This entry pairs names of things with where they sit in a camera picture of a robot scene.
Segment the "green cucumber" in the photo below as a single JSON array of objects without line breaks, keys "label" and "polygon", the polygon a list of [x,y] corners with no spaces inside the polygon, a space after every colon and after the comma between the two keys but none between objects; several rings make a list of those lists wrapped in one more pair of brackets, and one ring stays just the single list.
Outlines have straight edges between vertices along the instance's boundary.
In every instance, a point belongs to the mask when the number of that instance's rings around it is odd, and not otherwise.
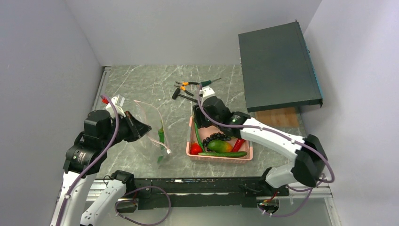
[{"label": "green cucumber", "polygon": [[226,158],[241,158],[247,156],[247,152],[226,152],[226,153],[216,153],[216,152],[202,152],[199,153],[200,156],[211,156],[211,157],[226,157]]}]

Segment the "clear zip top bag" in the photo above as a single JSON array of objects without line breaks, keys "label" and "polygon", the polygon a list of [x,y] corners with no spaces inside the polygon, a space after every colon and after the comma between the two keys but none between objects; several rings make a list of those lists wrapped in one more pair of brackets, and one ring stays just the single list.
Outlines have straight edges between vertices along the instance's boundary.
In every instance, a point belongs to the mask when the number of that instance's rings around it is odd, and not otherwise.
[{"label": "clear zip top bag", "polygon": [[138,105],[138,108],[141,111],[141,114],[143,116],[144,122],[145,124],[148,124],[152,127],[152,130],[146,134],[146,136],[148,137],[148,139],[150,140],[150,142],[156,146],[155,149],[155,157],[156,157],[156,163],[157,163],[157,159],[160,155],[160,145],[161,143],[159,142],[159,136],[158,136],[158,130],[161,127],[161,122],[163,123],[163,129],[164,129],[164,134],[165,134],[165,155],[163,160],[161,161],[161,163],[163,161],[165,161],[172,153],[171,148],[170,148],[170,144],[169,144],[169,139],[166,133],[166,129],[165,129],[165,123],[162,117],[161,112],[159,111],[159,109],[149,103],[143,102],[143,101],[139,101],[139,100],[134,100],[134,102]]}]

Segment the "wooden board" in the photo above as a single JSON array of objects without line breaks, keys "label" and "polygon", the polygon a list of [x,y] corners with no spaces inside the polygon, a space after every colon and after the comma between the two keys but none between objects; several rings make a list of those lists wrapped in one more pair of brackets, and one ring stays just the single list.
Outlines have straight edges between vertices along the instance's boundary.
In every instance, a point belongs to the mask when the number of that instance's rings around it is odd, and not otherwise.
[{"label": "wooden board", "polygon": [[272,127],[298,128],[300,123],[294,107],[255,112],[255,118]]}]

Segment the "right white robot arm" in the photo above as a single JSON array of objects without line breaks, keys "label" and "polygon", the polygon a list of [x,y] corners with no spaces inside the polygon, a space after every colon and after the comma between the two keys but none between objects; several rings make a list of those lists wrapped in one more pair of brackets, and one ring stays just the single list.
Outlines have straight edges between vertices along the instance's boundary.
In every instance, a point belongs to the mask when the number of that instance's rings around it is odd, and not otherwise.
[{"label": "right white robot arm", "polygon": [[259,183],[264,195],[271,195],[277,188],[295,182],[316,187],[325,168],[330,172],[330,182],[334,181],[333,171],[316,136],[290,135],[245,113],[230,112],[217,97],[197,97],[197,103],[194,115],[201,127],[215,126],[228,136],[258,143],[290,160],[286,165],[264,172],[264,179]]}]

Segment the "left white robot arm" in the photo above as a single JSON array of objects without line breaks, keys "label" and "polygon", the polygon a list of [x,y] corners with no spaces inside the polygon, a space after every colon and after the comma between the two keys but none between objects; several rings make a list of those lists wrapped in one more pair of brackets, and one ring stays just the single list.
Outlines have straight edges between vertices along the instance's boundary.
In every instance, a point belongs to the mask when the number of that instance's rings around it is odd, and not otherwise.
[{"label": "left white robot arm", "polygon": [[95,110],[84,120],[84,130],[65,155],[63,183],[53,214],[52,226],[94,226],[107,207],[118,198],[134,194],[134,175],[114,172],[110,184],[85,210],[93,182],[107,158],[107,151],[122,141],[134,142],[151,131],[151,126],[137,120],[129,111]]}]

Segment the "black hammer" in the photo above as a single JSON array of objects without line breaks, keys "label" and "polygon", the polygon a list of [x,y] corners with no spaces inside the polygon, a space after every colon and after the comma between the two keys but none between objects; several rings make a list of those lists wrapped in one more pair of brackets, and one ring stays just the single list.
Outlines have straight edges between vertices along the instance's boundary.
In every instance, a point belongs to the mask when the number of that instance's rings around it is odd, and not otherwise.
[{"label": "black hammer", "polygon": [[182,97],[182,98],[187,99],[187,100],[190,100],[190,101],[192,101],[192,102],[194,102],[194,103],[197,103],[197,102],[198,102],[196,99],[194,99],[194,98],[192,98],[192,97],[189,97],[189,96],[186,96],[186,95],[181,94],[181,90],[180,90],[179,88],[176,88],[176,90],[175,90],[174,93],[172,94],[172,97],[171,97],[171,98],[172,98],[173,100],[176,100],[178,97]]}]

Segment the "red tomato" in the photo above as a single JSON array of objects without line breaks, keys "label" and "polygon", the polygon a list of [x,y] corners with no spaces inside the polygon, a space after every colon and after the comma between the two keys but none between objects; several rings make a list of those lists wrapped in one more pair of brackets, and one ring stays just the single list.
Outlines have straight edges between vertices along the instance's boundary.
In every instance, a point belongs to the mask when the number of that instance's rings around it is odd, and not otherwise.
[{"label": "red tomato", "polygon": [[197,143],[192,143],[190,150],[189,150],[189,154],[190,155],[198,155],[199,153],[203,152],[203,148],[197,144]]}]

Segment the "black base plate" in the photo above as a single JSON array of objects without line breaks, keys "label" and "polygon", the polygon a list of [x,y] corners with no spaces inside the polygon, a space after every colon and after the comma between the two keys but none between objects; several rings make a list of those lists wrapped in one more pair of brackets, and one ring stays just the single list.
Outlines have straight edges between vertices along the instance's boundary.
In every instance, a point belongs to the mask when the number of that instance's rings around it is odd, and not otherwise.
[{"label": "black base plate", "polygon": [[241,206],[289,196],[285,186],[268,187],[261,177],[137,178],[139,210],[167,207]]}]

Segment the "red chili pepper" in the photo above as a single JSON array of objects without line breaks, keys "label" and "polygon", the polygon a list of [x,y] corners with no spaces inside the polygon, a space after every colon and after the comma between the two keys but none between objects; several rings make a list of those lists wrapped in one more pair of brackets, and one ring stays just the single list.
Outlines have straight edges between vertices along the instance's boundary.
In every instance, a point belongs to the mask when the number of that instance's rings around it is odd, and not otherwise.
[{"label": "red chili pepper", "polygon": [[232,152],[238,152],[240,148],[243,146],[243,144],[245,144],[245,142],[246,141],[244,139],[237,139],[232,149]]}]

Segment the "green red mango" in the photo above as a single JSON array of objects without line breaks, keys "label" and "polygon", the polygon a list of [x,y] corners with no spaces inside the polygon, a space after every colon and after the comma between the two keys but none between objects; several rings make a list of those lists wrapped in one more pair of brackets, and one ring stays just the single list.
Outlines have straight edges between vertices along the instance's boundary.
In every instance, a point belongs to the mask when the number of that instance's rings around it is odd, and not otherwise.
[{"label": "green red mango", "polygon": [[216,153],[229,153],[233,150],[233,147],[222,140],[212,140],[207,144],[207,149]]}]

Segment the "green chili pepper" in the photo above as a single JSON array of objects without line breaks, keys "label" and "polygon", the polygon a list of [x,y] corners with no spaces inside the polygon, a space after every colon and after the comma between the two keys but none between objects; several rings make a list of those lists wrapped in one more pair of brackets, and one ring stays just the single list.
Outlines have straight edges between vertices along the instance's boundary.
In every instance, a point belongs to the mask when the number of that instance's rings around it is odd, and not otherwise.
[{"label": "green chili pepper", "polygon": [[161,143],[160,145],[160,155],[157,159],[157,163],[161,163],[161,161],[164,158],[165,155],[165,134],[164,134],[164,129],[163,129],[163,123],[161,122],[161,127],[158,130],[158,136],[159,136],[159,142]]}]

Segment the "orange handled pliers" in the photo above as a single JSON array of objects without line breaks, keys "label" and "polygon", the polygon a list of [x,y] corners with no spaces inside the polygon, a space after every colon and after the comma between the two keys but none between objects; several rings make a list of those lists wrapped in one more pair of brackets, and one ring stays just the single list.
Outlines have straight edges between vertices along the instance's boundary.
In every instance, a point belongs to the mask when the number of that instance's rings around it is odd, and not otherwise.
[{"label": "orange handled pliers", "polygon": [[186,86],[198,85],[198,84],[199,84],[198,82],[193,82],[193,81],[190,81],[190,82],[178,82],[178,81],[176,81],[174,86],[178,87],[179,89],[183,90],[186,94],[188,94],[189,96],[193,97],[194,95],[186,89]]}]

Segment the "dark green metal box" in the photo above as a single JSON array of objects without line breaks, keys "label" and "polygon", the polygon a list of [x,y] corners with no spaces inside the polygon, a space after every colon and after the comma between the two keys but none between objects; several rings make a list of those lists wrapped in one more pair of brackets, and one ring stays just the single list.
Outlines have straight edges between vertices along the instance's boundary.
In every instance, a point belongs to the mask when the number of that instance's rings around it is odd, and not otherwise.
[{"label": "dark green metal box", "polygon": [[298,21],[238,35],[248,112],[323,105]]}]

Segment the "green handled screwdriver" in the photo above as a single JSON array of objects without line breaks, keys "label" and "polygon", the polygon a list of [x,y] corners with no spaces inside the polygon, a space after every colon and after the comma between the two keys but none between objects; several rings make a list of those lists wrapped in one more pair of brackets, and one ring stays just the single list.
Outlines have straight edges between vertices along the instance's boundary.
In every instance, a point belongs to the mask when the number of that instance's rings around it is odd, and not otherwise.
[{"label": "green handled screwdriver", "polygon": [[201,86],[201,87],[206,87],[206,86],[208,86],[208,85],[212,84],[213,82],[216,82],[216,81],[218,81],[220,79],[221,78],[217,78],[217,79],[214,79],[214,80],[202,81],[198,85]]}]

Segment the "dark grape bunch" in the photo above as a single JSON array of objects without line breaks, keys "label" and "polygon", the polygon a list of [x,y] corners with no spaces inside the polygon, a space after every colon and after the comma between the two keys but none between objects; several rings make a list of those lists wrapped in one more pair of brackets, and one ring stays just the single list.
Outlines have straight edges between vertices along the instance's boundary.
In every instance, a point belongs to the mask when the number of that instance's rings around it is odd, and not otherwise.
[{"label": "dark grape bunch", "polygon": [[205,139],[202,140],[202,145],[207,147],[208,144],[213,141],[213,140],[220,140],[220,141],[230,141],[231,137],[227,136],[224,133],[213,133],[210,136],[206,137]]}]

